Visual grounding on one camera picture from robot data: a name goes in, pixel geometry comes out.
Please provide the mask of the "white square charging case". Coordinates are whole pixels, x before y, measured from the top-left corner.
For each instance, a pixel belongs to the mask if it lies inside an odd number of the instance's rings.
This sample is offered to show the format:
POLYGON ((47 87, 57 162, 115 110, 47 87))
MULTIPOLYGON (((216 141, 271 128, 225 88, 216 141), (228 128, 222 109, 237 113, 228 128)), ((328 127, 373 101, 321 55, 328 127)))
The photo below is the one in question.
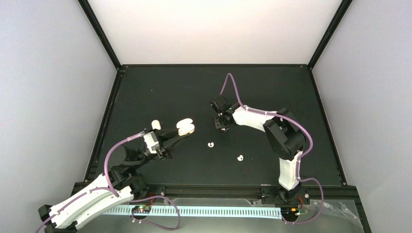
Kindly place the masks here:
POLYGON ((195 126, 191 118, 180 120, 179 122, 177 122, 176 128, 178 129, 179 136, 191 134, 195 131, 195 126))

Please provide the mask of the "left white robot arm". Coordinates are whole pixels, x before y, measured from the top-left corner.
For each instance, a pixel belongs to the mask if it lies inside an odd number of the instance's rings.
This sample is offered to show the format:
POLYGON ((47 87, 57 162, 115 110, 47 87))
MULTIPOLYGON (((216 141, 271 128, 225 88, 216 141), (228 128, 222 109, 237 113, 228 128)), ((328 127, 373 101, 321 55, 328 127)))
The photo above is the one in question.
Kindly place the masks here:
POLYGON ((137 169, 153 160, 171 158, 171 152, 194 131, 192 123, 169 131, 152 127, 116 143, 97 178, 61 203, 38 209, 42 224, 36 232, 76 233, 118 205, 163 199, 163 195, 150 193, 137 169))

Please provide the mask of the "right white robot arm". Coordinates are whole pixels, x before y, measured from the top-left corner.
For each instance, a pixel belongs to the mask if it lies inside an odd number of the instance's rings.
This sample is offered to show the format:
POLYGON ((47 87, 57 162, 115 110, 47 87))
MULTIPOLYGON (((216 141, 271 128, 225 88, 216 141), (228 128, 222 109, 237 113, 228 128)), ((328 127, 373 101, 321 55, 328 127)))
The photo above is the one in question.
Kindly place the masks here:
POLYGON ((285 108, 267 112, 240 103, 231 104, 221 95, 210 105, 217 113, 214 117, 216 129, 227 131, 239 125, 265 133, 271 149, 279 158, 279 188, 275 195, 282 203, 295 199, 300 189, 300 158, 307 137, 293 120, 291 112, 285 108))

